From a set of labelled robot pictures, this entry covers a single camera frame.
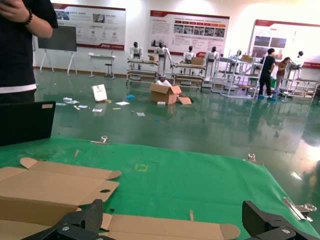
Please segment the person's left hand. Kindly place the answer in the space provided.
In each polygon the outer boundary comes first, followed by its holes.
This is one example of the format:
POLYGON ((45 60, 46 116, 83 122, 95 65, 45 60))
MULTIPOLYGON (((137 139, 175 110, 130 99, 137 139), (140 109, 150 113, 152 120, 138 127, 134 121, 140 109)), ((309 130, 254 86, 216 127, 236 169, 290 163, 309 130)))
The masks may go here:
POLYGON ((5 0, 5 3, 0 3, 0 15, 15 23, 25 23, 30 12, 22 0, 5 0))

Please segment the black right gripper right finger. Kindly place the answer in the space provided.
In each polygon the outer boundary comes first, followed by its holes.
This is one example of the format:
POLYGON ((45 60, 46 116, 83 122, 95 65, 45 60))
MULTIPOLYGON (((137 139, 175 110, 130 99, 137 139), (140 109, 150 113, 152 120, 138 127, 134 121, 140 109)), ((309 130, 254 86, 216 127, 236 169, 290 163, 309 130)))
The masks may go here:
POLYGON ((280 215, 260 210, 252 201, 242 203, 242 225, 250 240, 316 240, 280 215))

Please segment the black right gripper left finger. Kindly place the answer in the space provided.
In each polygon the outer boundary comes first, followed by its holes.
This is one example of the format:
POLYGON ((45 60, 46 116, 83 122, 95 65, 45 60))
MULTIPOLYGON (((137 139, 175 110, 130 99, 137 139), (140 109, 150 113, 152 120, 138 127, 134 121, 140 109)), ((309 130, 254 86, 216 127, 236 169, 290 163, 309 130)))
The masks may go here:
POLYGON ((108 240, 99 235, 103 222, 103 201, 95 199, 87 209, 69 212, 54 226, 23 240, 108 240))

